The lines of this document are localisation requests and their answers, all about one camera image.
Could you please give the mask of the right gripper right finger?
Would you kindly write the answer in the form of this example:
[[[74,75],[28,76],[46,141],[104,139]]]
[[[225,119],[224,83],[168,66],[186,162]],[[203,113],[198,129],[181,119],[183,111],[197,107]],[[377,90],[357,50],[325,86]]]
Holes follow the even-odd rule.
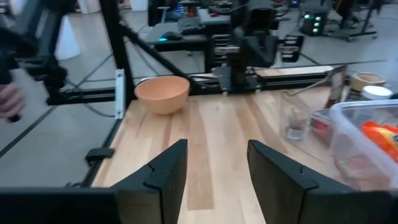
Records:
[[[398,224],[398,191],[360,191],[257,141],[251,182],[266,224]]]

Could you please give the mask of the black computer mouse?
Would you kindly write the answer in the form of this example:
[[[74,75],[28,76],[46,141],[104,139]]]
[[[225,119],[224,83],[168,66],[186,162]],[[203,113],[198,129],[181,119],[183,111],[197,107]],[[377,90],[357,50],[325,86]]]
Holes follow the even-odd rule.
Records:
[[[183,35],[178,32],[167,31],[159,37],[159,41],[179,41],[183,39]]]

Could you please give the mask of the clear deep plastic container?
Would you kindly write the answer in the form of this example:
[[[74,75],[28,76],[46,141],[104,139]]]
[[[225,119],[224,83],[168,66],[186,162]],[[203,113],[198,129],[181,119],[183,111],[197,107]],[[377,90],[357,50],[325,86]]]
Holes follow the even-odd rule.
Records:
[[[367,121],[398,128],[398,100],[338,103],[330,118],[330,151],[344,182],[359,190],[398,190],[398,163],[361,130]]]

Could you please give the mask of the person's hand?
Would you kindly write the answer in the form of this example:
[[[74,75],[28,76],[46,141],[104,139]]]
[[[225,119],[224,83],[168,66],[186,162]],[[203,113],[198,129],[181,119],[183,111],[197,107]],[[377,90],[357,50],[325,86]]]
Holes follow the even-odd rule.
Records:
[[[17,116],[25,107],[25,96],[14,83],[0,84],[0,118]]]

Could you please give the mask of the orange ramen packet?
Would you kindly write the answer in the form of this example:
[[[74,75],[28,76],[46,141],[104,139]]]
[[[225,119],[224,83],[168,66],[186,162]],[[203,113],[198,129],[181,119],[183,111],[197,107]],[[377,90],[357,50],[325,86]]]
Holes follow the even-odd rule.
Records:
[[[398,164],[398,128],[367,121],[362,133]]]

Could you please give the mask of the white bracket strip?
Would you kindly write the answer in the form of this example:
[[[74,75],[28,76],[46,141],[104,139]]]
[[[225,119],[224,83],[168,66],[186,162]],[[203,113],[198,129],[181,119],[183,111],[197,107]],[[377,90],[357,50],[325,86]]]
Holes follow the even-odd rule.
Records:
[[[115,73],[115,118],[123,119],[125,112],[125,74],[124,69],[117,69]]]

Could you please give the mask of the black computer green light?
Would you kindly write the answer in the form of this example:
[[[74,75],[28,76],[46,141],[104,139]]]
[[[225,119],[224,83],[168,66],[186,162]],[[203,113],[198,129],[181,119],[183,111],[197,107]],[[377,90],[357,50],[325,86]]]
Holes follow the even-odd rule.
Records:
[[[323,35],[327,17],[327,10],[307,10],[302,17],[302,26],[300,28],[300,32],[308,36]]]

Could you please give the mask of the black frame clamp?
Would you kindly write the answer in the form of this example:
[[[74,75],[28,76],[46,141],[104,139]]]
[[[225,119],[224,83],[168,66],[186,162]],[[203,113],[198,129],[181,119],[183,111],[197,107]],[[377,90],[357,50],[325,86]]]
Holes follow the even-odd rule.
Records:
[[[114,149],[107,147],[100,147],[90,149],[85,156],[85,161],[87,164],[91,164],[95,161],[103,160],[106,158],[112,158],[114,154]]]

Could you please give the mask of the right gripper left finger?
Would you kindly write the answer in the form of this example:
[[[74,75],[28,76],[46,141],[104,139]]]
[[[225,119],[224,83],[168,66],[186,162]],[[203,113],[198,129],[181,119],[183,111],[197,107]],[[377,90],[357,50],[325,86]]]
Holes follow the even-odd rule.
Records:
[[[180,139],[109,188],[0,188],[0,224],[177,224],[187,156]]]

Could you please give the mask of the black desk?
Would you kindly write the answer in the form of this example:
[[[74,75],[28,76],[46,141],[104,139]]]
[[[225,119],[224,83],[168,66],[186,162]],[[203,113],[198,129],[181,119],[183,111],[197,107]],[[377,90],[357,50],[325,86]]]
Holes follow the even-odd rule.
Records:
[[[205,28],[199,35],[185,35],[182,40],[161,40],[162,34],[178,32],[179,28],[176,22],[163,23],[155,25],[145,37],[144,41],[148,45],[153,45],[159,52],[190,50],[204,51],[212,35],[226,34],[230,22],[229,16],[211,17],[207,9],[197,8],[197,13]]]

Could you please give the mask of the white-lid spice jar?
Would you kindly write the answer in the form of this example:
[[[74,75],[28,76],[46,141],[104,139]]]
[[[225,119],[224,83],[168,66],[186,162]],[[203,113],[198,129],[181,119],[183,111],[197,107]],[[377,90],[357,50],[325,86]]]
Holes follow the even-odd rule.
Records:
[[[383,86],[364,86],[361,95],[368,100],[388,100],[393,92]]]

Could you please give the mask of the small brown-lid spice jar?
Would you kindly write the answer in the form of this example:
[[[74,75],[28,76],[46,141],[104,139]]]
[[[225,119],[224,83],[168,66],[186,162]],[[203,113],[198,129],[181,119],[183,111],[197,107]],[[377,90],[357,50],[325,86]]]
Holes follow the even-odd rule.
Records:
[[[285,135],[292,140],[300,140],[307,128],[308,114],[297,108],[291,107],[287,110]]]

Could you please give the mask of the black keyboard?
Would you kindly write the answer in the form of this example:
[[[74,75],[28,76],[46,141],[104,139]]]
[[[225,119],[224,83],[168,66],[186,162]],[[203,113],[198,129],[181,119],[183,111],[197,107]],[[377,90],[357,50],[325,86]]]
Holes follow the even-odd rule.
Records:
[[[177,26],[182,35],[201,34],[205,26],[199,17],[184,17],[177,21]]]

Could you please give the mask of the brown seasoning packet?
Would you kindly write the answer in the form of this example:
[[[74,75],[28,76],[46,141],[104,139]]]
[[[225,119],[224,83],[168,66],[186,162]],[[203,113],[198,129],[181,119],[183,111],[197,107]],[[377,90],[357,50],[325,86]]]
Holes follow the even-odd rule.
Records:
[[[331,108],[333,105],[340,103],[346,80],[347,65],[340,65],[328,72],[327,80],[330,82],[330,94],[325,103],[324,109]]]

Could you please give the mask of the orange bowl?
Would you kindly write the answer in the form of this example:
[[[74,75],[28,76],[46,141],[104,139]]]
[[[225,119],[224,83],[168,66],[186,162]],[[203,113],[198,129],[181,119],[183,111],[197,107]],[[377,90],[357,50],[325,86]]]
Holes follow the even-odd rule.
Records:
[[[185,106],[189,91],[190,82],[186,78],[164,76],[140,82],[134,93],[147,111],[168,115]]]

